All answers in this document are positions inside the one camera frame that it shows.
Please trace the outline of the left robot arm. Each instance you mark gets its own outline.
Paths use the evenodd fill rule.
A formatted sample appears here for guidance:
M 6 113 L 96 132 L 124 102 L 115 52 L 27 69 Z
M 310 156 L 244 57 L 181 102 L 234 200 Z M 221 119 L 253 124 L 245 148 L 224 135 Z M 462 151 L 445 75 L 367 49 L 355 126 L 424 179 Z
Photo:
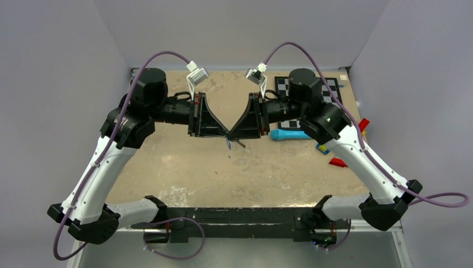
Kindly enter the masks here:
M 47 211 L 78 241 L 99 245 L 123 227 L 147 223 L 160 228 L 166 223 L 166 205 L 154 196 L 124 204 L 105 202 L 126 163 L 155 132 L 157 122 L 186 125 L 192 137 L 229 133 L 210 111 L 204 93 L 168 95 L 166 74 L 157 68 L 144 69 L 135 78 L 133 94 L 125 95 L 108 114 L 90 166 L 77 186 L 65 201 Z

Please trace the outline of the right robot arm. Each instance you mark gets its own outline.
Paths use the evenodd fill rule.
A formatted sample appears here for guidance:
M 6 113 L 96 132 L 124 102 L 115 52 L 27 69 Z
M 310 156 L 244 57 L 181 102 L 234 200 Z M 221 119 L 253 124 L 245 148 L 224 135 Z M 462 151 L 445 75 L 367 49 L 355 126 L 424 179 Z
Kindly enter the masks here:
M 256 139 L 269 132 L 271 123 L 297 119 L 301 130 L 340 158 L 368 188 L 353 197 L 324 196 L 314 207 L 313 220 L 327 227 L 339 219 L 362 219 L 386 231 L 407 211 L 414 195 L 422 190 L 416 180 L 393 171 L 358 135 L 358 125 L 338 106 L 325 102 L 322 80 L 306 68 L 288 76 L 288 93 L 265 100 L 251 93 L 245 112 L 228 134 L 228 139 Z

